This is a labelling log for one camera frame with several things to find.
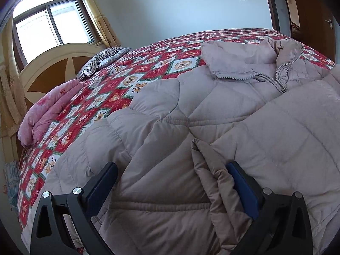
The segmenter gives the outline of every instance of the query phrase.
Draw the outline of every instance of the bed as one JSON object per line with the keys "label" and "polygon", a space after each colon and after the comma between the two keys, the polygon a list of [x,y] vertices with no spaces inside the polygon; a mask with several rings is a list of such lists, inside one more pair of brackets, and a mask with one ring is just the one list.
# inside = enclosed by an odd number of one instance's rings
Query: bed
{"label": "bed", "polygon": [[[24,228],[48,173],[67,147],[95,122],[113,111],[129,106],[141,89],[158,79],[204,65],[200,43],[207,40],[260,43],[264,38],[288,39],[276,30],[229,29],[188,34],[163,40],[127,53],[115,63],[96,72],[64,111],[51,123],[43,139],[23,153],[18,197],[19,221]],[[302,58],[322,68],[334,63],[310,47]]]}

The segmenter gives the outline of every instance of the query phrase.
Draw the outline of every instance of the headboard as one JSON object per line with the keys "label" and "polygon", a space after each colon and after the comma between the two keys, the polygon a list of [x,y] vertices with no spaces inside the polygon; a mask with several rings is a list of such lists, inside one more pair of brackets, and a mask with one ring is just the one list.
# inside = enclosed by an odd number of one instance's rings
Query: headboard
{"label": "headboard", "polygon": [[54,47],[35,58],[20,73],[27,108],[54,87],[74,79],[93,56],[103,49],[85,43],[70,43]]}

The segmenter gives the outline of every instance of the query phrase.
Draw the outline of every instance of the zipper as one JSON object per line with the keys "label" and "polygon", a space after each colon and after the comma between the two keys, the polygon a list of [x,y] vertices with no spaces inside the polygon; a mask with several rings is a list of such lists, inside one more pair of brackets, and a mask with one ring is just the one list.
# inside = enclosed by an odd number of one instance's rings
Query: zipper
{"label": "zipper", "polygon": [[269,81],[271,84],[273,84],[281,94],[284,94],[288,91],[288,89],[279,80],[279,77],[278,77],[279,73],[280,73],[280,71],[283,67],[294,64],[300,58],[300,56],[301,56],[301,54],[303,53],[304,50],[305,50],[305,47],[302,46],[301,51],[294,57],[294,59],[291,62],[283,63],[276,69],[276,73],[275,73],[276,79],[273,79],[270,76],[267,76],[267,75],[261,74],[261,73],[255,73],[255,74],[252,74],[252,75],[247,76],[245,78],[235,78],[235,77],[232,77],[232,76],[224,76],[224,77],[220,77],[220,76],[217,76],[217,75],[216,76],[219,77],[219,78],[224,78],[224,79],[235,79],[237,81],[245,81],[247,79],[251,79],[251,78],[254,78],[256,76],[263,77],[264,79]]}
{"label": "zipper", "polygon": [[252,75],[247,76],[245,78],[235,78],[235,77],[232,77],[232,76],[224,76],[224,77],[217,76],[217,77],[218,78],[224,78],[224,79],[235,79],[237,81],[245,81],[247,79],[251,79],[251,78],[254,78],[254,77],[263,77],[264,79],[269,81],[271,84],[273,84],[281,94],[284,94],[285,92],[287,92],[286,88],[281,86],[275,79],[273,79],[270,76],[267,76],[265,74],[261,74],[261,73],[255,73],[255,74],[252,74]]}
{"label": "zipper", "polygon": [[305,50],[305,47],[302,46],[302,49],[301,51],[295,56],[295,58],[291,61],[291,62],[288,62],[288,63],[283,63],[281,64],[277,69],[276,69],[276,73],[275,73],[275,78],[276,78],[276,81],[279,83],[279,85],[282,87],[283,89],[283,92],[286,93],[288,91],[288,89],[283,85],[283,83],[280,81],[279,79],[279,73],[281,71],[281,69],[283,67],[286,67],[286,66],[289,66],[289,65],[292,65],[294,64],[300,57],[301,57],[301,54],[303,53],[303,51]]}

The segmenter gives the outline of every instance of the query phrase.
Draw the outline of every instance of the black clamp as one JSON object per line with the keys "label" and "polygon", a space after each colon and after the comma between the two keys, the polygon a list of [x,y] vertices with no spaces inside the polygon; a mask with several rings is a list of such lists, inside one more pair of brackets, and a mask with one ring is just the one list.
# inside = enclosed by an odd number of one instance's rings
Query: black clamp
{"label": "black clamp", "polygon": [[63,214],[71,216],[74,227],[89,254],[114,255],[91,222],[99,213],[118,177],[116,164],[109,162],[84,188],[69,194],[42,194],[35,215],[31,255],[79,255],[68,232]]}
{"label": "black clamp", "polygon": [[237,162],[226,167],[244,211],[254,220],[231,255],[312,255],[312,230],[302,194],[275,194],[261,189]]}

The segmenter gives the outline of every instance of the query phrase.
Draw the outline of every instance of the window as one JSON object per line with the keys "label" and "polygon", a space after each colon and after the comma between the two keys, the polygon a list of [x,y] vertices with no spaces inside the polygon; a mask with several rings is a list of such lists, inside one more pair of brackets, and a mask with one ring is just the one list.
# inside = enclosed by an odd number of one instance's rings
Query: window
{"label": "window", "polygon": [[66,43],[96,43],[81,0],[22,0],[13,12],[13,33],[24,66]]}

